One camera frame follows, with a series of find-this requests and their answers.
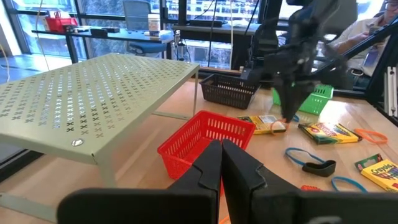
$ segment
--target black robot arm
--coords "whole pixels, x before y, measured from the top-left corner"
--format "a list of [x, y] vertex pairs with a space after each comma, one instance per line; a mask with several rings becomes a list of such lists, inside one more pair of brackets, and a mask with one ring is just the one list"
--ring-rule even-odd
[[[329, 0], [325, 7], [318, 10], [316, 0], [287, 0], [287, 4], [303, 6], [289, 18], [286, 43], [277, 49], [267, 48], [268, 43], [264, 34], [268, 23], [263, 21], [254, 39], [255, 46], [263, 53], [263, 70], [272, 74], [274, 88], [277, 90], [282, 107], [282, 116], [290, 122], [301, 104], [319, 83], [346, 88], [349, 80], [344, 77], [346, 70], [345, 59], [328, 47], [324, 39], [323, 25], [338, 10], [340, 0]], [[326, 75], [312, 77], [312, 67], [317, 55], [318, 42], [324, 42], [328, 55], [334, 61], [334, 79], [327, 79]], [[261, 74], [252, 75], [257, 81]]]

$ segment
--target chair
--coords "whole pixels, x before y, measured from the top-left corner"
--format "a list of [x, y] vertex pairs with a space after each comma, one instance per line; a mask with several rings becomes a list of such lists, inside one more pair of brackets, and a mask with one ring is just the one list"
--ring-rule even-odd
[[[123, 1], [127, 30], [148, 30], [150, 4], [145, 1]], [[145, 56], [166, 51], [166, 44], [127, 42], [127, 52]]]

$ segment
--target wooden tabletop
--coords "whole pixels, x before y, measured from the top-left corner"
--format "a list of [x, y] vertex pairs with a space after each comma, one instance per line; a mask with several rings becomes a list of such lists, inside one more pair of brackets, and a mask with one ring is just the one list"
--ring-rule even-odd
[[[227, 116], [274, 114], [280, 118], [278, 106], [272, 104], [272, 93], [260, 90], [249, 109], [238, 110], [228, 106], [207, 102], [203, 99], [201, 90], [198, 94], [199, 110], [213, 111]], [[189, 81], [175, 92], [161, 107], [162, 111], [190, 114], [194, 83]], [[370, 192], [384, 190], [361, 176], [354, 163], [365, 157], [380, 153], [383, 158], [398, 162], [398, 128], [390, 123], [382, 114], [363, 100], [334, 98], [322, 114], [318, 116], [298, 113], [302, 121], [339, 122], [347, 128], [363, 128], [378, 131], [389, 138], [383, 145], [375, 145], [367, 141], [350, 144], [317, 146], [297, 125], [290, 125], [285, 134], [253, 136], [247, 152], [262, 162], [268, 169], [289, 181], [297, 187], [314, 185], [323, 190], [333, 190], [330, 179], [304, 173], [300, 167], [284, 156], [288, 147], [299, 147], [308, 150], [322, 159], [333, 159], [337, 162], [335, 175], [352, 178]], [[173, 180], [167, 175], [162, 158], [157, 154], [157, 148], [184, 121], [150, 116], [114, 155], [114, 168], [118, 185], [124, 188], [164, 189]], [[53, 156], [43, 156], [36, 162], [0, 184], [0, 191], [25, 196], [37, 202], [57, 206], [66, 194], [87, 187], [103, 186], [95, 166], [81, 164]], [[355, 190], [341, 183], [342, 190]], [[225, 198], [221, 198], [220, 219], [228, 215]], [[48, 223], [5, 208], [0, 208], [0, 220], [4, 223], [43, 224]]]

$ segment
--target mounting screw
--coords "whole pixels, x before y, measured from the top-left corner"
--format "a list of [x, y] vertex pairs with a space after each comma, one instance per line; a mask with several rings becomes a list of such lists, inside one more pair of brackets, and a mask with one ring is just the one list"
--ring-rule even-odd
[[76, 139], [72, 141], [72, 146], [81, 146], [84, 142], [82, 139]]

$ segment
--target cable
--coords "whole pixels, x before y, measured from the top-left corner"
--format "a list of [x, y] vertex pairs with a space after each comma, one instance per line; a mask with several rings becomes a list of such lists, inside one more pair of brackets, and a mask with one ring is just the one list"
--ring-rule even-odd
[[[43, 0], [40, 1], [39, 10], [37, 11], [37, 15], [36, 15], [36, 22], [35, 22], [35, 30], [36, 31], [37, 31], [37, 23], [39, 22], [40, 11], [42, 10], [42, 5], [43, 5]], [[49, 63], [47, 62], [47, 58], [44, 53], [44, 49], [43, 49], [42, 41], [40, 40], [40, 37], [39, 37], [39, 33], [36, 33], [36, 35], [37, 35], [37, 41], [39, 42], [40, 48], [42, 49], [45, 64], [47, 66], [47, 69], [50, 71]]]
[[187, 41], [184, 39], [184, 43], [185, 43], [185, 50], [188, 52], [188, 57], [189, 57], [189, 62], [192, 63], [191, 61], [191, 54], [188, 50], [188, 45], [187, 45]]
[[6, 55], [6, 51], [4, 50], [4, 48], [2, 47], [2, 45], [0, 44], [0, 48], [2, 51], [2, 54], [4, 55], [4, 58], [6, 59], [6, 64], [7, 64], [7, 82], [10, 81], [10, 65], [8, 64], [8, 58]]
[[195, 20], [195, 19], [198, 19], [199, 17], [203, 16], [207, 11], [209, 11], [209, 9], [210, 9], [210, 7], [211, 7], [211, 5], [213, 4], [214, 1], [215, 1], [215, 0], [212, 0], [212, 1], [211, 1], [209, 7], [208, 7], [207, 9], [205, 9], [205, 10], [203, 11], [202, 14], [200, 14], [199, 16], [196, 16], [196, 17], [193, 18], [193, 19], [194, 19], [194, 20]]
[[[253, 13], [251, 14], [249, 24], [248, 24], [248, 26], [246, 27], [246, 30], [244, 31], [243, 37], [246, 36], [246, 34], [247, 34], [248, 30], [249, 30], [251, 21], [253, 20], [254, 14], [256, 13], [257, 7], [258, 7], [258, 5], [259, 5], [259, 1], [260, 1], [260, 0], [257, 0], [257, 2], [256, 2], [256, 6], [254, 7]], [[235, 58], [233, 65], [231, 65], [231, 69], [233, 69], [233, 68], [235, 67], [237, 60], [238, 60], [238, 57]]]
[[180, 60], [180, 57], [178, 56], [178, 44], [174, 45], [174, 54], [177, 57], [177, 60]]
[[214, 27], [214, 19], [216, 17], [216, 10], [217, 10], [217, 0], [214, 5], [214, 13], [213, 13], [213, 20], [211, 21], [211, 29], [210, 29], [210, 43], [209, 43], [209, 55], [207, 60], [207, 67], [210, 67], [210, 53], [211, 53], [211, 39], [213, 38], [213, 27]]
[[229, 0], [229, 11], [231, 13], [231, 53], [229, 55], [229, 69], [232, 69], [232, 53], [234, 49], [234, 24], [232, 18], [232, 0]]

